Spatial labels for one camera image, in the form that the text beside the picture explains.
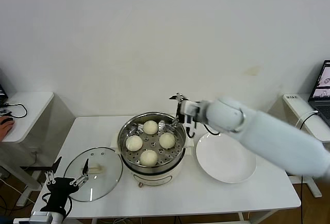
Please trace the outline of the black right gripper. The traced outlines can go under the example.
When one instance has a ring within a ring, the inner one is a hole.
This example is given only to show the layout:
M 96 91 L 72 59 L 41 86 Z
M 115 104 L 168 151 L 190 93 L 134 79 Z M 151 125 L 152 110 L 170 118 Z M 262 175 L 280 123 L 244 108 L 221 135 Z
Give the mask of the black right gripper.
M 169 100 L 178 101 L 177 116 L 172 120 L 171 126 L 177 128 L 184 125 L 186 132 L 195 132 L 201 107 L 200 102 L 190 101 L 182 93 L 176 93 Z

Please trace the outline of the person's bare hand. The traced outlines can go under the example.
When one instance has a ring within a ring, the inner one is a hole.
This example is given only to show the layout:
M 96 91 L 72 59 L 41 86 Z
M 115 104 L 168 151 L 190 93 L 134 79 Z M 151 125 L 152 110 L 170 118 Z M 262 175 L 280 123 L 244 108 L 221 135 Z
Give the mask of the person's bare hand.
M 8 132 L 12 129 L 14 125 L 14 120 L 11 117 L 3 116 L 1 117 L 0 125 L 0 141 L 2 141 Z

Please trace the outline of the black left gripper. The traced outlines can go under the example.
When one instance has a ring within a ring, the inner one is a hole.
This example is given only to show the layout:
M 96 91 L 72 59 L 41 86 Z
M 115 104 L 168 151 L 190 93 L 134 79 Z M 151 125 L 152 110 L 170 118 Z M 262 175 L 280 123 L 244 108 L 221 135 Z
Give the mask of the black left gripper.
M 46 206 L 41 208 L 41 212 L 65 212 L 65 205 L 69 196 L 79 190 L 89 178 L 89 159 L 86 159 L 81 175 L 76 178 L 55 178 L 55 173 L 59 167 L 62 157 L 59 157 L 56 162 L 45 171 L 46 186 L 48 188 L 49 198 Z

